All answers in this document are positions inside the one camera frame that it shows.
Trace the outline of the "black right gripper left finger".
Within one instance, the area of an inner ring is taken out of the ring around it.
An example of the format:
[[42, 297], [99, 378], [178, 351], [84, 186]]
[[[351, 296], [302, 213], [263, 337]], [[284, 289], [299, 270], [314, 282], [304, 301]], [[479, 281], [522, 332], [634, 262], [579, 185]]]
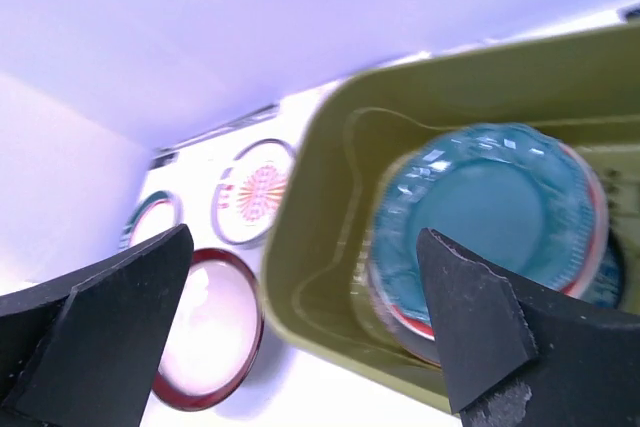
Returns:
[[193, 252], [180, 224], [2, 296], [2, 425], [139, 425]]

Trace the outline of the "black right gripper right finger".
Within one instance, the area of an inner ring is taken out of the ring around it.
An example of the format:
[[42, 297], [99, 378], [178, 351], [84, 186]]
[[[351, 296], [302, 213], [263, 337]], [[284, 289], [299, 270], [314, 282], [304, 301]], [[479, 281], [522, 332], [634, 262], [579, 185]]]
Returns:
[[433, 229], [417, 257], [463, 425], [638, 425], [638, 316], [546, 288]]

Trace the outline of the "small blue floral plate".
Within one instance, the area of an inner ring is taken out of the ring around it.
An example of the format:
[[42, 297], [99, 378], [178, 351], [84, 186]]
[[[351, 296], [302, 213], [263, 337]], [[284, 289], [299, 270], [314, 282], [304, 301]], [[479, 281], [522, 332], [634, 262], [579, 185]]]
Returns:
[[616, 309], [624, 290], [624, 259], [614, 241], [609, 241], [599, 270], [589, 290], [589, 302]]

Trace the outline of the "red rimmed beige plate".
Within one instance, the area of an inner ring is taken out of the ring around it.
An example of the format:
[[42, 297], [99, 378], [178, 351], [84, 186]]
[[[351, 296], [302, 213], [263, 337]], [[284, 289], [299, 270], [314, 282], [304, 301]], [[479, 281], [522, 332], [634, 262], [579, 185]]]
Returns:
[[196, 250], [153, 382], [154, 394], [183, 411], [221, 403], [247, 377], [263, 331], [253, 271], [230, 251]]

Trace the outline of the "white green rimmed plate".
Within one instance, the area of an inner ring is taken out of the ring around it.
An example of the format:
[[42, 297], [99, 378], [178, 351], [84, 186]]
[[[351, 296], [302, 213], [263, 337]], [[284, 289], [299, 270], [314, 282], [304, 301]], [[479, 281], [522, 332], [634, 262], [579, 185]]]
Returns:
[[125, 223], [118, 250], [123, 251], [182, 222], [182, 203], [170, 191], [158, 190], [142, 200]]

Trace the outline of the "teal scalloped plate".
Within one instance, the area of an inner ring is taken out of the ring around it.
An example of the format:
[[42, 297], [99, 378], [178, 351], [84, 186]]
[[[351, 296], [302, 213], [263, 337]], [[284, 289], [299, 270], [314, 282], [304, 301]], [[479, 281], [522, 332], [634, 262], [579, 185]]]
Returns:
[[594, 209], [561, 143], [524, 124], [476, 124], [400, 162], [373, 216], [370, 259], [403, 314], [431, 326], [416, 253], [425, 228], [552, 290], [574, 280]]

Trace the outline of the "white orange sunburst plate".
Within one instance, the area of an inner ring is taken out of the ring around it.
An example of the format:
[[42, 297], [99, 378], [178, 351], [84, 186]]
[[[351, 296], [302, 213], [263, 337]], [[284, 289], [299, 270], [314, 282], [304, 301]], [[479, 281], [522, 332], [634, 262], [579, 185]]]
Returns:
[[250, 248], [270, 230], [295, 164], [295, 149], [276, 138], [238, 152], [223, 171], [211, 202], [211, 223], [224, 243]]

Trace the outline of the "red teal flower plate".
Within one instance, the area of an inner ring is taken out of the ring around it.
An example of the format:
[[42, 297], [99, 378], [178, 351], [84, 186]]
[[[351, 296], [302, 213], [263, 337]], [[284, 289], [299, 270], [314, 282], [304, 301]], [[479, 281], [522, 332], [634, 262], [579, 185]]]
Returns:
[[[580, 165], [587, 180], [589, 200], [594, 209], [594, 224], [589, 232], [589, 244], [584, 265], [574, 280], [561, 290], [562, 293], [572, 298], [583, 299], [585, 293], [588, 291], [588, 287], [598, 272], [600, 261], [606, 250], [606, 231], [608, 229], [609, 214], [606, 208], [606, 198], [603, 187], [591, 166], [572, 147], [564, 143], [561, 143], [561, 147]], [[408, 329], [419, 337], [433, 341], [434, 335], [430, 325], [424, 321], [415, 320], [403, 314], [400, 311], [399, 305], [390, 300], [373, 261], [369, 264], [369, 272], [371, 285], [376, 290], [381, 299], [381, 303], [387, 309], [391, 318], [398, 321], [401, 327]]]

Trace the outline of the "olive green plastic bin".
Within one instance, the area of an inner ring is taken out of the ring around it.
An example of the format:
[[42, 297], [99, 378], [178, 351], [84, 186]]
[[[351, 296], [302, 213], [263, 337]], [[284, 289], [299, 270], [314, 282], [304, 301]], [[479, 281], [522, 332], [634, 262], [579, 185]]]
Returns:
[[261, 266], [262, 300], [292, 345], [441, 411], [442, 372], [371, 337], [352, 309], [380, 183], [430, 138], [521, 121], [568, 142], [603, 177], [639, 317], [639, 27], [494, 46], [359, 75], [311, 120]]

